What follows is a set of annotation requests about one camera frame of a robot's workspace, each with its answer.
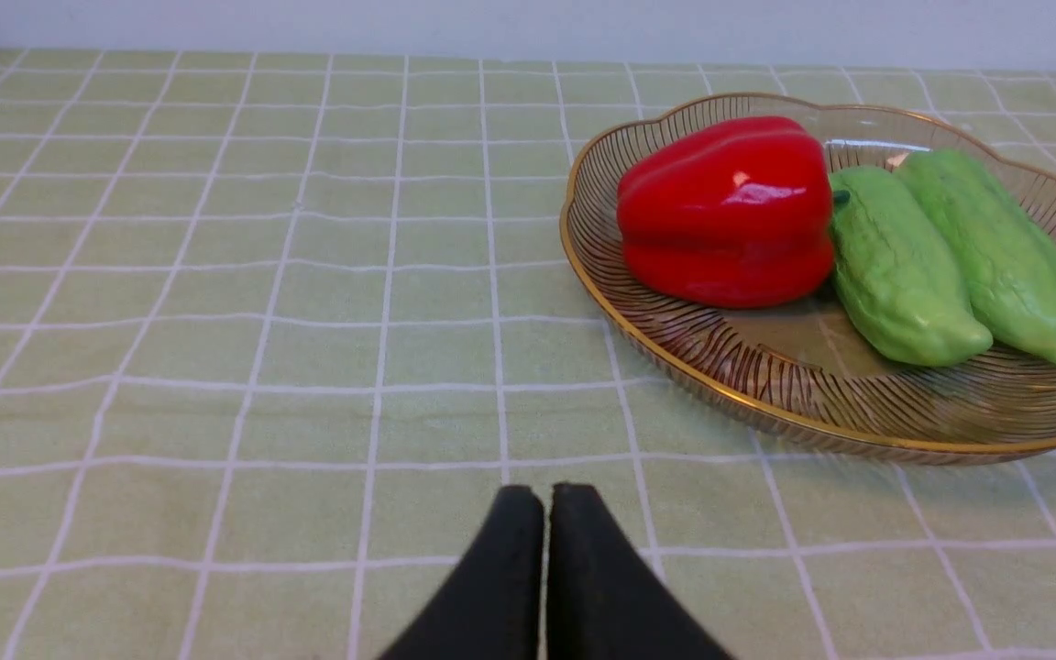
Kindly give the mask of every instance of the red bell pepper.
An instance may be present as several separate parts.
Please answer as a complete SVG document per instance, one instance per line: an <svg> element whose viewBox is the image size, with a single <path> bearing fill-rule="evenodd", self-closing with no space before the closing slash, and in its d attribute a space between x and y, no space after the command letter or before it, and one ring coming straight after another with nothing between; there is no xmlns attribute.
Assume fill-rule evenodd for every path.
<svg viewBox="0 0 1056 660"><path fill-rule="evenodd" d="M625 266L646 287L704 305L788 303L833 268L834 199L822 145L799 124L721 121L625 172L617 188Z"/></svg>

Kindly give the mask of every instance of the green vegetable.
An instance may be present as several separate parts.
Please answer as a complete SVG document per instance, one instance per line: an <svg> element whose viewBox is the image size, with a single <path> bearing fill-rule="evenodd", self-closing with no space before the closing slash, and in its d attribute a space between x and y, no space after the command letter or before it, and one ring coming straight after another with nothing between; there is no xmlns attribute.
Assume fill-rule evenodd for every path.
<svg viewBox="0 0 1056 660"><path fill-rule="evenodd" d="M834 289L855 329L881 355L950 366L987 351L993 335L973 317L947 243L899 178L859 166L830 174L850 191L834 210Z"/></svg>
<svg viewBox="0 0 1056 660"><path fill-rule="evenodd" d="M1056 244L983 164L917 151L893 172L951 247L997 341L1056 364Z"/></svg>

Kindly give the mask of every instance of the gold rim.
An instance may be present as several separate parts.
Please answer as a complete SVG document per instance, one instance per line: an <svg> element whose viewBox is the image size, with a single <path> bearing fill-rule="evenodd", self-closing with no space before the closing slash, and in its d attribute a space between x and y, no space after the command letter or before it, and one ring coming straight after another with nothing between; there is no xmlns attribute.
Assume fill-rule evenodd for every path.
<svg viewBox="0 0 1056 660"><path fill-rule="evenodd" d="M566 259L569 260L569 266L573 268L576 276L581 281L581 284L586 288L586 293L592 297L592 300L598 303L602 309L602 314L611 319L615 325L619 327L619 331L627 333L629 337L633 337L635 341L642 344L646 351L649 351L655 357L662 359L664 363L668 364L671 367L676 369L689 379L697 381L704 388L708 388L719 394L719 396L727 397L730 400L738 402L746 407L747 409L757 411L757 413L767 414L768 416L778 418L788 423L792 423L803 430L809 430L814 432L822 432L822 434L833 435L843 440L862 442L865 446L878 447L878 448L901 448L901 450L925 452L925 454L944 454L944 455L1036 455L1043 454L1046 451L1052 451L1056 449L1056 438L1048 440L1036 440L1036 441L1021 441L1021 442L1006 442L997 444L997 446L984 446L984 444L970 444L970 442L951 442L951 441L936 441L936 440L923 440L917 438L898 438L891 437L891 435L879 435L879 434L863 434L863 432L854 431L850 429L845 429L842 427L835 427L833 423L827 423L825 421L818 421L816 419L811 419L809 417L800 416L800 414L791 413L791 411L780 409L775 406L770 406L766 401L754 399L747 396L744 393L739 393L737 390L729 388L720 383L716 379L706 376L704 373L697 371L691 364L687 364L671 354L670 351L664 350L655 343L649 336L642 334L640 329L627 318L622 316L622 314L605 297L602 295L598 285L595 284L589 272L583 266L581 261L578 259L578 254L573 249L573 242L569 237L569 212L573 208L574 192L576 192L576 181L578 181L578 171L581 169L581 165L586 159L589 150L602 142L608 135L617 133L617 131L624 129L633 129L633 127L638 126L653 126L665 121L667 117L675 115L679 112L683 112L684 109L692 108L692 106L697 106L699 103L704 103L709 100L723 100L723 99L736 99L736 97L760 97L760 99L770 100L782 100L789 103L795 103L802 106L802 108L810 108L818 110L818 112L829 112L829 110L878 110L878 112L884 112L889 114L909 116L917 118L917 120L929 121L929 124L939 126L940 129L951 131L956 136L964 139L964 142L973 143L984 153L988 154L989 157L997 159L1001 164L1006 164L1006 166L1023 169L1025 171L1032 172L1032 174L1038 174L1046 178L1056 181L1056 174L1052 172L1044 171L1038 167L1030 166L1030 164L1020 164L1012 162L1010 158L1005 158L998 154L992 147L985 145L985 143L980 142L976 137L964 133L963 130L957 129L955 126L947 125L946 121L940 121L938 118L929 117L919 113L909 112L909 110L902 110L898 108L888 108L887 106L874 106L866 103L842 103L842 105L817 105L810 103L808 100L795 99L792 96L784 96L780 94L767 94L767 93L732 93L732 94L713 94L709 96L699 97L699 99L689 100L686 103L676 106L671 110L666 110L665 113L659 115L658 117L649 118L648 120L637 120L637 121L625 121L625 124L617 125L610 127L610 129L605 129L601 131L598 136L589 139L581 148L580 153L576 155L573 159L573 167L569 169L568 184L566 184L565 192L565 204L561 206L560 214L560 230L561 230L561 244L565 248Z"/></svg>

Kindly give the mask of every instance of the black object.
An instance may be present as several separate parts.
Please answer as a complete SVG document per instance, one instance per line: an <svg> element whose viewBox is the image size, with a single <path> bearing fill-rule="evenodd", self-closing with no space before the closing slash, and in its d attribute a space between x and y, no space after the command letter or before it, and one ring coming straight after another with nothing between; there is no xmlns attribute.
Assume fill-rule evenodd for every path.
<svg viewBox="0 0 1056 660"><path fill-rule="evenodd" d="M531 660L540 644L545 506L504 486L458 564L379 660Z"/></svg>
<svg viewBox="0 0 1056 660"><path fill-rule="evenodd" d="M549 660L734 660L634 551L598 490L552 486Z"/></svg>
<svg viewBox="0 0 1056 660"><path fill-rule="evenodd" d="M545 597L549 660L736 660L649 570L596 488L552 486ZM379 660L531 660L545 513L504 486L442 586Z"/></svg>

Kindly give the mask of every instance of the green checkered tablecloth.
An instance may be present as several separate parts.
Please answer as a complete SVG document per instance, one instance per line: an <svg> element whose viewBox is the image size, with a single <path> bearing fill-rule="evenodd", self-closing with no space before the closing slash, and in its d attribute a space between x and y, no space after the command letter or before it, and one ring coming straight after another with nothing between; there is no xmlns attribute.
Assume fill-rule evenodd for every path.
<svg viewBox="0 0 1056 660"><path fill-rule="evenodd" d="M746 659L1056 659L1056 455L754 437L563 261L583 142L736 91L1056 171L1056 73L0 51L0 657L367 660L573 479Z"/></svg>

